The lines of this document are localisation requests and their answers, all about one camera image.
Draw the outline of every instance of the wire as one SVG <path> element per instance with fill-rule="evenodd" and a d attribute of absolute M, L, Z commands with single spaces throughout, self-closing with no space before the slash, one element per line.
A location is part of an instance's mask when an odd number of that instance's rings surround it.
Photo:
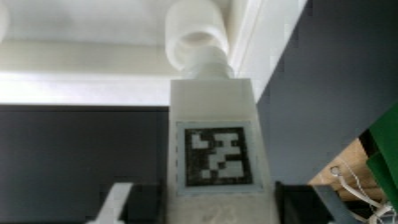
<path fill-rule="evenodd" d="M 394 211 L 394 209 L 393 209 L 393 224 L 394 224 L 394 219 L 396 219 L 396 211 Z"/>
<path fill-rule="evenodd" d="M 346 169 L 348 169 L 348 171 L 350 171 L 350 173 L 352 173 L 352 176 L 354 176 L 354 178 L 355 178 L 355 182 L 357 182 L 359 190 L 361 190 L 361 192 L 362 192 L 362 194 L 364 194 L 364 196 L 366 196 L 366 198 L 368 198 L 368 204 L 370 204 L 370 210 L 371 210 L 371 213 L 373 213 L 373 215 L 377 216 L 377 220 L 378 220 L 380 223 L 384 224 L 384 221 L 382 221 L 382 219 L 380 219 L 380 217 L 378 217 L 378 215 L 377 215 L 377 211 L 375 211 L 375 209 L 373 209 L 373 207 L 371 207 L 371 203 L 370 203 L 371 199 L 370 199 L 370 196 L 368 196 L 368 194 L 366 194 L 366 192 L 364 192 L 364 189 L 362 189 L 362 185 L 361 185 L 359 177 L 357 177 L 357 175 L 355 175 L 355 173 L 354 173 L 354 170 L 352 170 L 352 167 L 350 167 L 346 161 L 343 160 L 343 158 L 341 158 L 339 156 L 338 156 L 338 159 L 341 160 L 341 162 L 343 162 L 343 164 L 345 164 L 345 167 L 346 167 Z"/>
<path fill-rule="evenodd" d="M 362 222 L 362 223 L 366 223 L 368 222 L 368 219 L 357 213 L 354 213 L 354 212 L 350 212 L 350 213 L 352 213 L 352 216 L 357 219 L 357 221 Z"/>
<path fill-rule="evenodd" d="M 325 185 L 327 183 L 325 183 L 325 179 L 323 179 L 323 175 L 322 175 L 322 173 L 320 173 L 318 177 L 320 177 L 320 182 L 322 182 L 322 184 Z"/>

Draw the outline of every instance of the black panel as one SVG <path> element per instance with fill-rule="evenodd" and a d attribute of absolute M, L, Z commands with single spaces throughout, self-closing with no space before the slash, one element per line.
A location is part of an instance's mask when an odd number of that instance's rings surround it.
<path fill-rule="evenodd" d="M 313 0 L 259 102 L 274 180 L 304 184 L 398 101 L 398 1 Z"/>
<path fill-rule="evenodd" d="M 2 106 L 0 223 L 84 223 L 115 182 L 128 223 L 158 223 L 165 152 L 165 109 Z"/>

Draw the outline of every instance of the white pipe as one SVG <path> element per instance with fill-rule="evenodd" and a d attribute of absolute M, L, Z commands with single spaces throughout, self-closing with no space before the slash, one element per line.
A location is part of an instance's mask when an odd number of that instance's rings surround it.
<path fill-rule="evenodd" d="M 346 189 L 346 191 L 355 195 L 355 197 L 364 201 L 368 202 L 377 208 L 382 208 L 382 204 L 373 201 L 362 194 L 361 192 L 350 187 L 350 185 L 346 184 L 345 182 L 345 177 L 341 175 L 338 175 L 338 178 L 339 178 L 339 183 L 341 183 L 341 186 L 343 188 Z"/>
<path fill-rule="evenodd" d="M 181 0 L 165 17 L 165 54 L 181 71 L 197 48 L 215 46 L 227 54 L 229 43 L 220 9 L 210 0 Z"/>
<path fill-rule="evenodd" d="M 4 40 L 4 36 L 9 28 L 9 9 L 0 1 L 0 42 Z"/>
<path fill-rule="evenodd" d="M 227 65 L 227 56 L 219 47 L 201 47 L 190 55 L 185 69 L 185 79 L 229 79 L 233 69 Z"/>
<path fill-rule="evenodd" d="M 371 215 L 371 217 L 370 217 L 370 221 L 368 221 L 368 223 L 370 224 L 377 224 L 377 220 L 378 220 L 378 218 L 384 216 L 384 214 L 391 211 L 391 209 L 393 209 L 393 206 L 391 205 L 384 205 L 378 209 L 377 209 L 377 212 L 375 212 L 375 214 Z"/>

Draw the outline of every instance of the cable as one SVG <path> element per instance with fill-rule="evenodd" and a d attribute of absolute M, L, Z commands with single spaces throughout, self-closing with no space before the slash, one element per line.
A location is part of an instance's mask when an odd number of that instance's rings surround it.
<path fill-rule="evenodd" d="M 350 171 L 350 174 L 352 174 L 352 176 L 354 176 L 354 178 L 355 178 L 355 182 L 357 182 L 357 187 L 359 187 L 359 190 L 361 190 L 361 192 L 362 192 L 362 195 L 366 196 L 366 202 L 368 202 L 368 204 L 370 204 L 370 209 L 371 209 L 371 212 L 373 212 L 373 215 L 375 215 L 375 217 L 377 217 L 377 220 L 380 221 L 380 223 L 384 224 L 384 221 L 382 221 L 382 219 L 380 219 L 380 217 L 378 217 L 378 215 L 377 215 L 377 211 L 375 211 L 375 209 L 373 209 L 373 207 L 371 207 L 371 204 L 373 205 L 378 205 L 378 206 L 375 206 L 375 207 L 382 207 L 382 205 L 380 205 L 380 203 L 378 202 L 375 202 L 373 200 L 371 200 L 371 198 L 370 198 L 370 196 L 368 196 L 368 194 L 366 194 L 366 192 L 364 192 L 364 189 L 362 189 L 362 185 L 361 185 L 361 181 L 359 181 L 359 177 L 357 177 L 357 175 L 355 175 L 355 173 L 354 173 L 354 170 L 352 170 L 352 167 L 350 167 L 350 165 L 348 165 L 348 163 L 346 163 L 346 161 L 343 160 L 343 158 L 338 156 L 338 159 L 341 160 L 341 162 L 343 162 L 343 164 L 345 164 L 345 167 L 346 167 L 346 169 L 348 169 L 348 171 Z"/>
<path fill-rule="evenodd" d="M 394 224 L 394 219 L 396 219 L 396 211 L 394 211 L 394 209 L 393 209 L 393 224 Z"/>
<path fill-rule="evenodd" d="M 354 213 L 354 212 L 350 212 L 350 213 L 352 213 L 352 216 L 357 219 L 357 221 L 362 222 L 362 223 L 366 223 L 368 222 L 368 219 L 357 213 Z"/>
<path fill-rule="evenodd" d="M 341 186 L 345 187 L 346 191 L 355 195 L 355 197 L 357 197 L 368 204 L 371 204 L 377 208 L 380 208 L 380 207 L 382 207 L 382 204 L 380 204 L 377 201 L 373 201 L 373 200 L 370 199 L 370 196 L 368 196 L 366 193 L 364 193 L 361 184 L 359 184 L 359 189 L 361 189 L 361 191 L 362 191 L 362 194 L 361 194 L 361 192 L 350 187 L 350 185 L 346 184 L 346 182 L 345 182 L 345 177 L 343 177 L 343 175 L 341 175 L 338 166 L 334 166 L 334 167 L 330 168 L 330 173 L 332 173 L 332 175 L 339 178 L 339 183 L 341 183 Z"/>

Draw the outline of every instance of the white surface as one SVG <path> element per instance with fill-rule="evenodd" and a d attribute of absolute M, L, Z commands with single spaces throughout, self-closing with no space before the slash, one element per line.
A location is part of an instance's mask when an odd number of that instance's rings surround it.
<path fill-rule="evenodd" d="M 165 13 L 178 0 L 4 0 L 14 40 L 163 46 Z M 217 0 L 227 17 L 229 1 Z"/>
<path fill-rule="evenodd" d="M 11 27 L 0 45 L 0 103 L 167 106 L 169 81 L 181 77 L 163 49 L 163 16 L 174 0 L 4 2 Z M 304 3 L 217 0 L 229 64 L 236 76 L 252 80 L 256 100 Z"/>

